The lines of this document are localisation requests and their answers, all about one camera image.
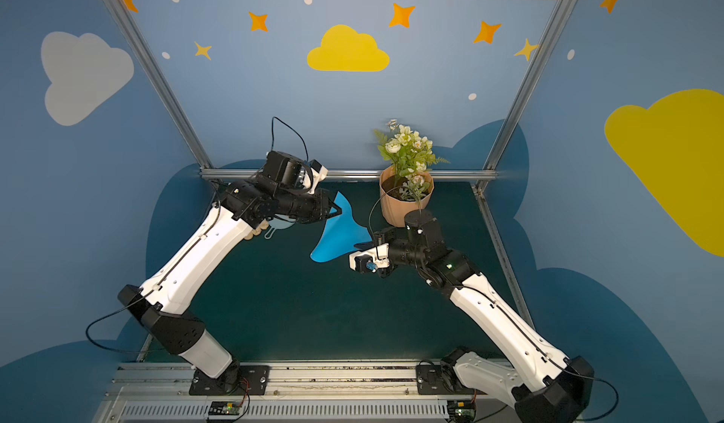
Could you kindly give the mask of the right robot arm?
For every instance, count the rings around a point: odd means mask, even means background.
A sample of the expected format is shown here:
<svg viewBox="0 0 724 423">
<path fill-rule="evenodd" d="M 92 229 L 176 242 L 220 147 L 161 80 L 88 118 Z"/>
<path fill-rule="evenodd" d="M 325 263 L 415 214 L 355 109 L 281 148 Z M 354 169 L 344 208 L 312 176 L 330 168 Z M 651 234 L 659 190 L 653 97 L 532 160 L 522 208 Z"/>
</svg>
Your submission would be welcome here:
<svg viewBox="0 0 724 423">
<path fill-rule="evenodd" d="M 467 255 L 446 245 L 430 211 L 408 213 L 405 236 L 397 233 L 390 228 L 373 234 L 371 242 L 350 253 L 349 267 L 381 276 L 401 266 L 414 268 L 486 333 L 509 364 L 455 351 L 446 362 L 461 385 L 512 407 L 522 422 L 573 422 L 580 417 L 592 392 L 594 369 L 588 361 L 567 356 L 540 336 Z"/>
</svg>

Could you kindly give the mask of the blue square paper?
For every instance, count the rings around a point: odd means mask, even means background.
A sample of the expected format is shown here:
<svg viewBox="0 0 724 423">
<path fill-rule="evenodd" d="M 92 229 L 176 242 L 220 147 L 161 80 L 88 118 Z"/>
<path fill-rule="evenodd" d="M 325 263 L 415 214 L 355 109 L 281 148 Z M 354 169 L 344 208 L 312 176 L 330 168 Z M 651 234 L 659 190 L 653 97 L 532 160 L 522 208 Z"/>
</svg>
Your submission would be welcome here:
<svg viewBox="0 0 724 423">
<path fill-rule="evenodd" d="M 341 214 L 325 222 L 320 241 L 310 254 L 316 263 L 326 263 L 358 251 L 357 244 L 371 241 L 368 229 L 354 220 L 352 206 L 341 192 L 335 196 L 334 203 L 341 209 Z"/>
</svg>

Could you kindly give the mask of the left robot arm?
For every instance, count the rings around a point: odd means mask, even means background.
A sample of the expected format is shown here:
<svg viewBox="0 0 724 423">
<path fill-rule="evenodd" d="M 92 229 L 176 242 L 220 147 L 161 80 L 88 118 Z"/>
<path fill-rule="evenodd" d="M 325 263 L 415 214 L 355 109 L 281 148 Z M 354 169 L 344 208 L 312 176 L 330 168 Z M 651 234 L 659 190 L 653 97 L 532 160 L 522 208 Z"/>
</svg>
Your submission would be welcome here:
<svg viewBox="0 0 724 423">
<path fill-rule="evenodd" d="M 331 218 L 333 197 L 321 188 L 328 170 L 318 161 L 284 157 L 256 176 L 228 185 L 198 230 L 156 274 L 127 285 L 119 302 L 169 353 L 211 380 L 234 368 L 234 358 L 191 311 L 192 300 L 211 273 L 239 243 L 276 216 L 299 223 Z"/>
</svg>

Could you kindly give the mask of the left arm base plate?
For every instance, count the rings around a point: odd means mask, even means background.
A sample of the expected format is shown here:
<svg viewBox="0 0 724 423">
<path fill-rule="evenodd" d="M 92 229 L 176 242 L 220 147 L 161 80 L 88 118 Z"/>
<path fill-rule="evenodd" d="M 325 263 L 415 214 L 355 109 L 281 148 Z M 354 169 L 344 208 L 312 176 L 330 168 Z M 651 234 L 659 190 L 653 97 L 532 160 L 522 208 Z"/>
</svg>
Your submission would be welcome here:
<svg viewBox="0 0 724 423">
<path fill-rule="evenodd" d="M 270 367 L 233 362 L 218 378 L 211 378 L 201 369 L 194 370 L 189 394 L 191 396 L 265 394 Z"/>
</svg>

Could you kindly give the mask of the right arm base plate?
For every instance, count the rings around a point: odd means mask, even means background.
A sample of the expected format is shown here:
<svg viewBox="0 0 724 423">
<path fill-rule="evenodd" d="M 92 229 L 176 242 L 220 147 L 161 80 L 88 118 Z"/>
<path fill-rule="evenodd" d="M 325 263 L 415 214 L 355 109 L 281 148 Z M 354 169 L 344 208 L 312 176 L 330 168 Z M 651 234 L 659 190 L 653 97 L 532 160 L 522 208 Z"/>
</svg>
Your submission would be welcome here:
<svg viewBox="0 0 724 423">
<path fill-rule="evenodd" d="M 416 365 L 416 380 L 419 395 L 472 396 L 474 390 L 465 387 L 451 366 L 422 361 Z"/>
</svg>

